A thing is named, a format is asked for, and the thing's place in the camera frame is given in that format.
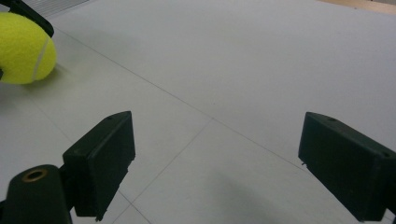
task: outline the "white surface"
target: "white surface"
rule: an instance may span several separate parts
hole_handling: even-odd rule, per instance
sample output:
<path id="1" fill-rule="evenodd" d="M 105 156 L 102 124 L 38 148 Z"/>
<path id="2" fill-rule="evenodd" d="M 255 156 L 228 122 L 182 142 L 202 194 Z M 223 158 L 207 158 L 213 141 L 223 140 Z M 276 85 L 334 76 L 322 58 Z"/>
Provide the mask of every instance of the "white surface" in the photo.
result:
<path id="1" fill-rule="evenodd" d="M 302 169 L 304 113 L 396 148 L 395 16 L 311 0 L 99 0 L 50 22 L 51 77 L 0 84 L 2 198 L 12 176 L 62 164 L 123 110 L 137 156 L 120 186 L 129 202 L 118 195 L 106 223 L 355 223 Z"/>

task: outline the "ball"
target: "ball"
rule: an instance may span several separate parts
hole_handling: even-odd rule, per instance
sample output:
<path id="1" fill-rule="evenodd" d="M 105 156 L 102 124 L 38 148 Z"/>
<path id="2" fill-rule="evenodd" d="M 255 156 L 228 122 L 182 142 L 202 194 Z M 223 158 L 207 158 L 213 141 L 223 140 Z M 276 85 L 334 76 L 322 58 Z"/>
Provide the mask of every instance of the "ball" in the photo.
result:
<path id="1" fill-rule="evenodd" d="M 35 22 L 0 12 L 0 81 L 27 84 L 45 78 L 56 64 L 52 39 Z"/>

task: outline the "brown table edge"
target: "brown table edge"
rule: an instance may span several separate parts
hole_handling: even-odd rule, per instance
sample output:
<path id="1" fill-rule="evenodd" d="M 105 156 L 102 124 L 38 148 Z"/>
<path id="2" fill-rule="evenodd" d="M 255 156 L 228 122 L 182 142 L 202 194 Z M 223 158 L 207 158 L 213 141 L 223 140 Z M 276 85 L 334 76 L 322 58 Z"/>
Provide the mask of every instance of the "brown table edge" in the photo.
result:
<path id="1" fill-rule="evenodd" d="M 319 0 L 320 2 L 333 3 L 336 5 L 355 7 L 375 12 L 396 15 L 396 6 L 384 3 L 377 3 L 367 0 Z"/>

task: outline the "tennis ball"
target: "tennis ball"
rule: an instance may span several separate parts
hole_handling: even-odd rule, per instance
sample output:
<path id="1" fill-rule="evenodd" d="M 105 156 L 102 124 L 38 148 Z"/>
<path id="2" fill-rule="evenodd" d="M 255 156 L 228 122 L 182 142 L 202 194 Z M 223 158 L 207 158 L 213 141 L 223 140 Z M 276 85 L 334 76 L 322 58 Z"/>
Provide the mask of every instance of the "tennis ball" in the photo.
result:
<path id="1" fill-rule="evenodd" d="M 39 25 L 23 16 L 0 12 L 0 81 L 31 83 L 49 75 L 55 64 L 55 46 Z"/>

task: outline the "wooden floor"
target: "wooden floor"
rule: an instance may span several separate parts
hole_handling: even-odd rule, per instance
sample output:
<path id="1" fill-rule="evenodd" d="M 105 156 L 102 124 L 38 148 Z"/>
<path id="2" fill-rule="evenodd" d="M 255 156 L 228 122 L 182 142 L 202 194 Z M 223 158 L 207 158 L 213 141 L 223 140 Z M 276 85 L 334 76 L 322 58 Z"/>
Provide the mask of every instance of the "wooden floor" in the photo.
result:
<path id="1" fill-rule="evenodd" d="M 394 0 L 378 0 L 378 2 L 372 2 L 366 0 L 320 0 L 320 1 L 342 5 L 346 7 L 363 8 L 376 12 L 396 15 L 396 6 L 390 4 L 390 3 L 396 4 L 394 3 Z"/>

